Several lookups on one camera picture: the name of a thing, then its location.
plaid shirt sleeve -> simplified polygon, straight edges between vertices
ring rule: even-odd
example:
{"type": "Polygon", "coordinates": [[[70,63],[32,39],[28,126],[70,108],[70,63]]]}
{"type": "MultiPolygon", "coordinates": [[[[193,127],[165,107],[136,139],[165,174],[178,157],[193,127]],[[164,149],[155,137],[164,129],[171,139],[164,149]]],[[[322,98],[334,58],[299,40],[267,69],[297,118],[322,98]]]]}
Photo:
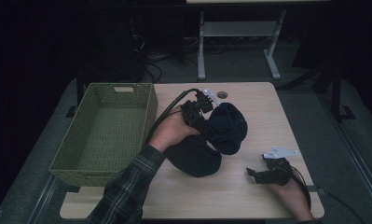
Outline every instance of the plaid shirt sleeve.
{"type": "Polygon", "coordinates": [[[139,223],[151,180],[164,161],[165,156],[146,145],[127,168],[107,183],[86,223],[139,223]]]}

hand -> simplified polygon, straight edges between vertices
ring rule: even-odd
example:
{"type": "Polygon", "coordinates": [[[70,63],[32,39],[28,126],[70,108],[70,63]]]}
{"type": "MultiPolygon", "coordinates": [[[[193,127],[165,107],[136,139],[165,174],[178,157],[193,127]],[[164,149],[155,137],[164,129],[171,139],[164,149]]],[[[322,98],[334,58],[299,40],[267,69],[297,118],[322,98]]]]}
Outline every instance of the hand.
{"type": "MultiPolygon", "coordinates": [[[[297,172],[294,172],[294,175],[299,178],[297,172]]],[[[279,197],[282,204],[293,214],[297,222],[314,220],[308,207],[307,199],[301,187],[293,178],[290,178],[284,186],[268,184],[268,188],[279,197]]]]}
{"type": "Polygon", "coordinates": [[[200,134],[196,129],[185,124],[180,105],[169,112],[154,131],[148,145],[164,152],[168,147],[180,143],[189,135],[200,134]]]}

basket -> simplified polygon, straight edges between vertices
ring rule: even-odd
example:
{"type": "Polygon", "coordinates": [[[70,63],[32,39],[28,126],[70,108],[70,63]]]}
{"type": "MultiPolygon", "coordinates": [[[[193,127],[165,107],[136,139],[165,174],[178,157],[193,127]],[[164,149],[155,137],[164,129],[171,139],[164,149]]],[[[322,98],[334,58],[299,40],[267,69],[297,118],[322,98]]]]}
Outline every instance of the basket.
{"type": "Polygon", "coordinates": [[[104,186],[140,151],[157,107],[153,84],[91,83],[49,171],[70,186],[104,186]]]}

black hat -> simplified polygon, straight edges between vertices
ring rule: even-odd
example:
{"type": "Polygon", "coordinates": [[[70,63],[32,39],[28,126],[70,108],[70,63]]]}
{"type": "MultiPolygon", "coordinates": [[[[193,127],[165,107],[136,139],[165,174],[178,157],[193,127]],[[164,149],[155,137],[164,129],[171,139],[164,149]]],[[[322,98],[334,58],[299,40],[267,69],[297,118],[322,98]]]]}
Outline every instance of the black hat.
{"type": "Polygon", "coordinates": [[[212,175],[221,165],[221,154],[207,146],[201,134],[169,147],[164,155],[177,169],[195,177],[212,175]]]}
{"type": "Polygon", "coordinates": [[[215,133],[207,140],[222,154],[233,155],[241,148],[241,141],[247,134],[247,122],[235,105],[221,103],[212,112],[208,123],[215,133]]]}

table top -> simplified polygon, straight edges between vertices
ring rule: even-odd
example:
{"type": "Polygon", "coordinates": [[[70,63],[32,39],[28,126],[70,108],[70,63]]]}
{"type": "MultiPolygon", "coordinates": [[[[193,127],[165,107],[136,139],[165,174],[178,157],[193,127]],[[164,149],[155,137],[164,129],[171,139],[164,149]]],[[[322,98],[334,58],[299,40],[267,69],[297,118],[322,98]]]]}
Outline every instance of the table top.
{"type": "MultiPolygon", "coordinates": [[[[302,158],[279,97],[267,82],[155,84],[159,116],[183,91],[197,88],[214,93],[225,91],[248,123],[248,134],[238,153],[223,155],[220,169],[213,175],[196,178],[179,171],[168,160],[154,177],[144,205],[143,218],[281,218],[291,217],[276,196],[248,176],[246,167],[260,171],[268,168],[261,155],[272,147],[297,149],[288,157],[290,164],[304,176],[308,186],[312,180],[302,158]]],[[[195,101],[191,92],[181,102],[195,101]]],[[[85,218],[102,198],[103,188],[82,187],[78,193],[68,192],[61,209],[63,218],[85,218]]],[[[316,192],[311,192],[311,212],[322,217],[324,209],[316,192]]]]}

